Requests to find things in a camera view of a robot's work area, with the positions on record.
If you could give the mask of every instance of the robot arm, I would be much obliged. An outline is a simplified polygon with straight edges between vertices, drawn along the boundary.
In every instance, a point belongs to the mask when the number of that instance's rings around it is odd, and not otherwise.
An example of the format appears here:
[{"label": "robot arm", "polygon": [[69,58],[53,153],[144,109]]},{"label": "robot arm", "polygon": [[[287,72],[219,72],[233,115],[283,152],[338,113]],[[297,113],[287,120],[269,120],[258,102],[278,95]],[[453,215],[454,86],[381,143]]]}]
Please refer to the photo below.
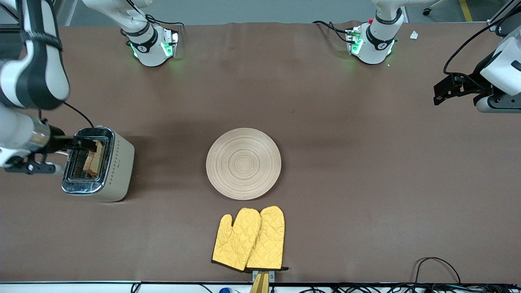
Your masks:
[{"label": "robot arm", "polygon": [[433,0],[371,0],[376,6],[372,23],[364,23],[348,32],[348,51],[367,64],[381,63],[391,54],[396,33],[404,21],[402,6],[427,4]]},{"label": "robot arm", "polygon": [[[12,0],[0,2],[9,7],[14,4]],[[52,2],[19,0],[17,8],[27,55],[22,60],[8,61],[0,69],[0,103],[8,107],[55,109],[69,97],[69,81],[61,59]]]},{"label": "robot arm", "polygon": [[0,0],[20,14],[27,54],[0,68],[0,167],[10,172],[56,173],[59,166],[34,160],[36,153],[81,147],[60,129],[16,108],[55,109],[69,97],[61,42],[51,0]]},{"label": "robot arm", "polygon": [[117,23],[130,40],[134,56],[145,66],[159,66],[173,57],[178,42],[177,32],[151,23],[138,9],[148,7],[152,0],[83,0],[85,5],[105,14]]},{"label": "robot arm", "polygon": [[450,74],[434,86],[434,104],[468,94],[483,113],[521,113],[521,26],[507,35],[472,74]]}]

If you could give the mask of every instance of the wooden handle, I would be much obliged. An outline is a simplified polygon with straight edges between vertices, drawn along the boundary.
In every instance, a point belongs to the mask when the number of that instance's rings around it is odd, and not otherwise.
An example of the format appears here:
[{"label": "wooden handle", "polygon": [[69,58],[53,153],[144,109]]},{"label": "wooden handle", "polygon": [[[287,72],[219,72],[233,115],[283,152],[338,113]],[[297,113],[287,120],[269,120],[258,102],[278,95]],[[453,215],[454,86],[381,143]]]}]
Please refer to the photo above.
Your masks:
[{"label": "wooden handle", "polygon": [[259,272],[255,277],[250,293],[268,293],[269,291],[269,272]]}]

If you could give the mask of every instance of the round wooden plate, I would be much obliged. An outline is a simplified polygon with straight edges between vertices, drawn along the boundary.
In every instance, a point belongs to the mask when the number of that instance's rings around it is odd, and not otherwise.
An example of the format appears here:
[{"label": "round wooden plate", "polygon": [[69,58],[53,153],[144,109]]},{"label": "round wooden plate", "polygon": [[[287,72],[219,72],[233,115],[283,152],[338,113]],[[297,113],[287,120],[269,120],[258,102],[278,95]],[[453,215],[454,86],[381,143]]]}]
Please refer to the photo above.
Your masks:
[{"label": "round wooden plate", "polygon": [[281,164],[273,139],[256,129],[237,128],[214,142],[206,157],[206,173],[220,193],[249,200],[273,187]]}]

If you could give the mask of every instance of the floor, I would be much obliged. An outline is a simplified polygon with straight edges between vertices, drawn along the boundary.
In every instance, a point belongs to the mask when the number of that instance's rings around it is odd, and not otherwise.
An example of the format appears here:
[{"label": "floor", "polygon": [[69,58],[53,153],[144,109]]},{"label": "floor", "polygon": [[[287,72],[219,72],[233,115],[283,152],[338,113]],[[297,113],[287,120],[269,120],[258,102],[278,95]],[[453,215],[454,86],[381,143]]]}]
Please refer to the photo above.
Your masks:
[{"label": "floor", "polygon": [[[409,22],[485,21],[507,0],[448,0],[423,15],[426,5],[408,7]],[[366,21],[375,14],[369,0],[155,0],[144,11],[164,21],[186,25],[220,25],[229,22],[309,23],[314,20]],[[57,15],[60,26],[115,26],[106,16],[87,8],[82,0],[63,0]],[[16,23],[0,9],[0,23]],[[16,34],[0,33],[0,59],[16,58],[21,50]]]}]

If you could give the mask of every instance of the oven mitt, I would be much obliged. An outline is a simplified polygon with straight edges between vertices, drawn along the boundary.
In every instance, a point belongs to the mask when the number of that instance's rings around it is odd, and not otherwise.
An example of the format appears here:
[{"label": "oven mitt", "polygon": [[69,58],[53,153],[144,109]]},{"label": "oven mitt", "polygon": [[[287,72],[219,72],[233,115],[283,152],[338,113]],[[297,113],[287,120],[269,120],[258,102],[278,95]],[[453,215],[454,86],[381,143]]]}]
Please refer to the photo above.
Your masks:
[{"label": "oven mitt", "polygon": [[256,271],[284,271],[282,250],[284,247],[284,214],[278,206],[270,206],[260,212],[260,231],[246,267]]},{"label": "oven mitt", "polygon": [[259,234],[260,217],[257,210],[245,207],[239,211],[234,223],[231,215],[224,215],[217,230],[212,262],[244,271]]}]

